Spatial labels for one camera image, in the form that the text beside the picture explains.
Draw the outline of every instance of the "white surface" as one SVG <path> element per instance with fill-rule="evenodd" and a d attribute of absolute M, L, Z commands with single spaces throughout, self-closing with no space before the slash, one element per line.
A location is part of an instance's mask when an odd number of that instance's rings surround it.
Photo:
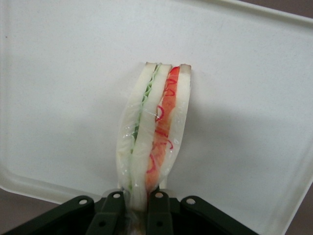
<path fill-rule="evenodd" d="M 313 176 L 313 23 L 227 1 L 5 1 L 0 185 L 64 202 L 115 188 L 118 122 L 146 61 L 192 65 L 168 178 L 263 235 Z"/>

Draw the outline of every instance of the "brown background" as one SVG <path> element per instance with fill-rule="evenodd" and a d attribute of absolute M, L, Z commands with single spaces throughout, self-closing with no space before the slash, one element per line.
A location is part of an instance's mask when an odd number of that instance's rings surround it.
<path fill-rule="evenodd" d="M 313 18 L 313 0 L 242 0 Z M 56 204 L 0 189 L 0 234 L 56 207 Z M 313 235 L 313 186 L 304 198 L 286 235 Z"/>

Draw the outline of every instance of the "black plastic bracket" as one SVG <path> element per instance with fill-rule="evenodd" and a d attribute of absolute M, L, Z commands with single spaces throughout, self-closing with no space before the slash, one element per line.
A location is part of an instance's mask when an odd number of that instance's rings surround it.
<path fill-rule="evenodd" d="M 75 197 L 4 235 L 123 235 L 125 200 L 115 191 L 97 203 Z M 218 208 L 196 196 L 178 201 L 156 190 L 150 194 L 146 235 L 257 235 Z"/>

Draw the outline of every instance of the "clear plastic film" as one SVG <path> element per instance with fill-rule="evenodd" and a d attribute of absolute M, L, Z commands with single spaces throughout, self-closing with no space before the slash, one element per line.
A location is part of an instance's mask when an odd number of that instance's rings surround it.
<path fill-rule="evenodd" d="M 146 211 L 148 195 L 166 179 L 178 155 L 190 73 L 190 65 L 146 63 L 122 115 L 116 165 L 129 216 L 137 221 L 129 234 L 144 234 L 140 217 Z"/>

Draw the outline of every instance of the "tomato slice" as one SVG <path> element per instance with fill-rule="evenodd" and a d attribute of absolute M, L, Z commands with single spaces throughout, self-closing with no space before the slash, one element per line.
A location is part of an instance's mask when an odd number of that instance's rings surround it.
<path fill-rule="evenodd" d="M 164 162 L 167 144 L 169 143 L 170 149 L 173 149 L 173 144 L 168 139 L 168 135 L 172 120 L 171 112 L 176 105 L 178 77 L 179 66 L 172 68 L 169 72 L 165 82 L 162 99 L 158 105 L 161 114 L 156 118 L 156 129 L 145 179 L 146 190 L 148 193 L 153 191 L 158 184 L 160 167 Z"/>

